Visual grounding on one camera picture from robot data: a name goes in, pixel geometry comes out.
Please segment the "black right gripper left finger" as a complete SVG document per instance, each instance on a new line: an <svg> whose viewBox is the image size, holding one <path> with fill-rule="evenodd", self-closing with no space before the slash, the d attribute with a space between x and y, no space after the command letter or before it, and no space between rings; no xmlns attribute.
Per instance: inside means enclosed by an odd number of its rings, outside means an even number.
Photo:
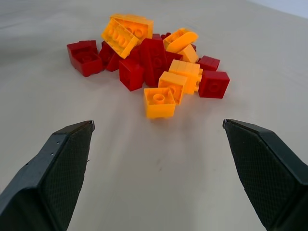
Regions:
<svg viewBox="0 0 308 231"><path fill-rule="evenodd" d="M65 231L84 182L94 121L54 132L0 195L2 231Z"/></svg>

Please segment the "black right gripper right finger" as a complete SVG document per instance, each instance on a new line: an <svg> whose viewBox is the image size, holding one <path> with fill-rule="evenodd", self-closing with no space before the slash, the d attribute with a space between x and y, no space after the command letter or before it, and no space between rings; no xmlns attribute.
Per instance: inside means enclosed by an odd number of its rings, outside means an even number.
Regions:
<svg viewBox="0 0 308 231"><path fill-rule="evenodd" d="M225 119L236 170L268 231L308 229L308 166L269 129Z"/></svg>

